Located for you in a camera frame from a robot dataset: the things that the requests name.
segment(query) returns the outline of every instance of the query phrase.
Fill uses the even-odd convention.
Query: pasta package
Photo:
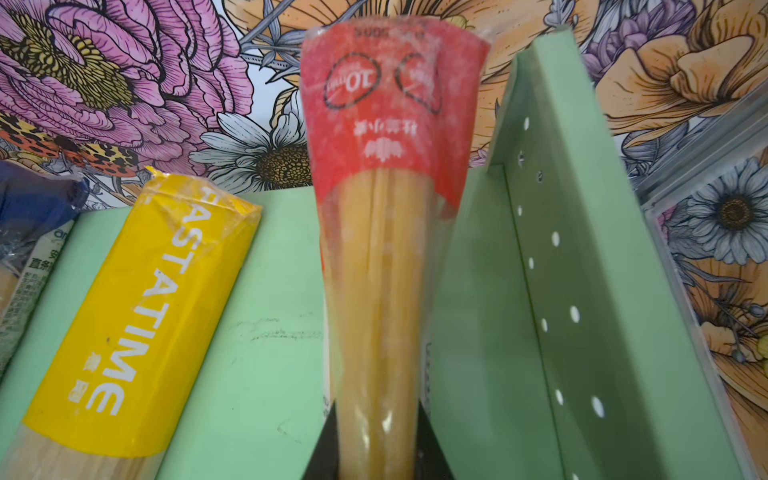
[[[38,388],[2,480],[156,475],[260,221],[154,172]]]
[[[82,177],[0,161],[0,379],[86,198]]]
[[[308,35],[340,480],[412,480],[422,336],[462,199],[490,44],[435,18]]]

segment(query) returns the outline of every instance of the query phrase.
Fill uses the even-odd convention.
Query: hole in shelf
[[[592,409],[594,410],[594,414],[601,419],[605,417],[605,408],[603,407],[603,402],[601,402],[600,399],[596,396],[592,397]]]

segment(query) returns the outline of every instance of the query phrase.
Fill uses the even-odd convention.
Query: butterfly
[[[41,157],[56,158],[59,154],[77,165],[86,164],[111,177],[136,175],[138,156],[135,152],[110,144],[76,144],[69,138],[45,133],[15,115],[0,112],[0,138]]]

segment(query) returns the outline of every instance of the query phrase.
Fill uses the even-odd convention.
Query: green shelf divider
[[[491,164],[507,177],[566,478],[743,478],[571,34],[515,61]]]

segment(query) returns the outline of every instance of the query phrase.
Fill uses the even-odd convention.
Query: black holder
[[[416,432],[416,465],[414,480],[455,480],[440,444],[432,430],[427,414],[419,403],[419,420]],[[339,432],[336,429],[336,404],[331,407],[310,463],[302,480],[338,480]]]

